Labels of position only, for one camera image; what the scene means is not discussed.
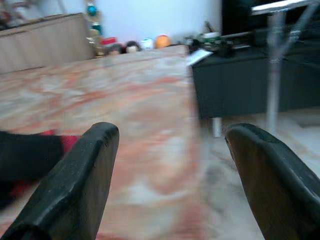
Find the metal pole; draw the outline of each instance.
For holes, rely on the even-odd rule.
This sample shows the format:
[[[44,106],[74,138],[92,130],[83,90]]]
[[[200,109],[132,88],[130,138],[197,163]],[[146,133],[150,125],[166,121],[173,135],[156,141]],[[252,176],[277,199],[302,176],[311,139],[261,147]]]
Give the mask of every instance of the metal pole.
[[[297,7],[307,6],[290,32],[288,39],[282,42],[283,27],[286,21],[286,12]],[[320,0],[284,0],[255,6],[252,15],[272,13],[269,17],[269,76],[267,90],[266,127],[271,134],[276,133],[277,118],[280,102],[281,67],[284,55],[289,48],[299,39],[302,29],[308,23],[320,5]]]
[[[251,14],[254,15],[263,15],[274,13],[277,11],[288,11],[291,9],[308,6],[310,4],[320,3],[320,0],[284,0],[277,1],[269,4],[264,4],[260,6],[254,6],[251,10]]]
[[[281,44],[283,28],[286,24],[286,12],[278,11],[269,17],[270,27],[268,34],[269,45],[269,76],[267,89],[267,130],[271,134],[276,132],[279,111],[280,79],[282,58],[276,57],[277,47]]]

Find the marble floor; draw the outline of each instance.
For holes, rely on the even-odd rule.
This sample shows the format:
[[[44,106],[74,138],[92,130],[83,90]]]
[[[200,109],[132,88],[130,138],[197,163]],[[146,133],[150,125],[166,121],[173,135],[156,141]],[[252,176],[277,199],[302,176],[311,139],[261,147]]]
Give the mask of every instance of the marble floor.
[[[265,115],[230,117],[223,124],[247,122],[265,128]],[[210,206],[209,238],[212,240],[263,240],[247,202],[240,176],[223,137],[204,130],[206,199]],[[320,108],[279,115],[277,138],[287,144],[320,177]]]

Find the white ball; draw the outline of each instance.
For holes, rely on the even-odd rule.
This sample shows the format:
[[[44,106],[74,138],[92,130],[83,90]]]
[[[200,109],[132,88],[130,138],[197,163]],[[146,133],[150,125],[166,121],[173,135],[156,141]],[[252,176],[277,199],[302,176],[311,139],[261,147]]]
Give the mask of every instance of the white ball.
[[[126,52],[128,54],[136,53],[136,52],[138,52],[138,48],[137,48],[137,46],[128,46],[126,48]]]
[[[151,50],[154,49],[154,41],[151,38],[145,38],[141,41],[142,50]]]

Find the black cabinet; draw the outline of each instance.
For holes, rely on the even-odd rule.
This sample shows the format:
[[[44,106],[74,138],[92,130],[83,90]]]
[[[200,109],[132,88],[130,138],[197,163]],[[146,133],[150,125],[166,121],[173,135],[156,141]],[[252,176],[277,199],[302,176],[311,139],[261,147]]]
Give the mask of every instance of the black cabinet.
[[[320,64],[306,64],[307,52],[300,49],[299,53],[289,55],[283,61],[281,112],[320,106]],[[194,65],[192,71],[200,118],[265,113],[268,68],[268,56],[259,48],[237,52],[230,58],[212,55]]]

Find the pink marble surface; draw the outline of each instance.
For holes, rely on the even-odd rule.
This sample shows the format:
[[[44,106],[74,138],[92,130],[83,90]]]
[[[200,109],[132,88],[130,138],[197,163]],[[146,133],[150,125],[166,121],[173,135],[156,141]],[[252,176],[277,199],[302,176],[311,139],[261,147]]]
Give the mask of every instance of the pink marble surface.
[[[99,240],[206,239],[185,54],[175,46],[0,75],[2,130],[79,135],[97,122],[119,127]],[[13,221],[25,201],[15,204],[0,213],[0,224]]]

